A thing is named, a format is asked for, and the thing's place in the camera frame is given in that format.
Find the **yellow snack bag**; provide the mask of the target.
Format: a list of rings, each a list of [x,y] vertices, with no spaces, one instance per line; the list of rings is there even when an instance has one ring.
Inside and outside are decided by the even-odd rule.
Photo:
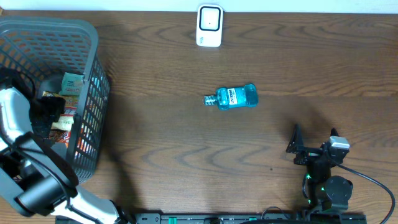
[[[61,131],[70,131],[72,125],[74,124],[73,117],[76,114],[77,106],[78,106],[78,96],[75,95],[59,95],[57,93],[51,93],[48,91],[44,91],[42,94],[43,97],[52,97],[52,98],[62,98],[65,103],[63,106],[63,111],[60,113],[60,117],[57,121],[52,123],[51,129],[57,129]]]

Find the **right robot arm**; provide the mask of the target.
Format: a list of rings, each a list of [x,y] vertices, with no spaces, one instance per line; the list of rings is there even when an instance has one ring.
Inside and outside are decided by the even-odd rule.
[[[342,164],[349,148],[348,140],[339,136],[335,128],[320,147],[307,147],[300,126],[294,126],[286,152],[295,154],[294,164],[307,168],[303,194],[310,201],[309,213],[342,212],[348,209],[353,184],[341,176],[332,176],[331,169]]]

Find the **red-brown snack bar wrapper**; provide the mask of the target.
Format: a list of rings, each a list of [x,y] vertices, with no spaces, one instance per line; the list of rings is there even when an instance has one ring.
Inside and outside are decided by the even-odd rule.
[[[63,143],[66,147],[69,145],[71,131],[64,131],[59,129],[53,129],[49,132],[49,140],[54,142]]]

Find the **teal white small packet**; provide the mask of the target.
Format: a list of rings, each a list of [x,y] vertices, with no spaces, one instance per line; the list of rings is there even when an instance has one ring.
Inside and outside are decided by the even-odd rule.
[[[83,75],[65,73],[62,79],[60,95],[79,96],[83,89]]]

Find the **blue mouthwash bottle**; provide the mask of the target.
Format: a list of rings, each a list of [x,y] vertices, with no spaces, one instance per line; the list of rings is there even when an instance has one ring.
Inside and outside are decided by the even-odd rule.
[[[259,102],[256,86],[252,83],[237,87],[222,87],[215,91],[214,95],[205,95],[205,106],[217,106],[219,110],[234,108],[252,108]]]

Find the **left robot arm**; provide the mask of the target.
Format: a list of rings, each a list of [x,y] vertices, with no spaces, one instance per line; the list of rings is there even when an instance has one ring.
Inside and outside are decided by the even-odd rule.
[[[81,187],[71,165],[47,144],[51,125],[65,114],[63,98],[37,98],[30,76],[1,69],[1,197],[26,217],[134,223],[113,201]]]

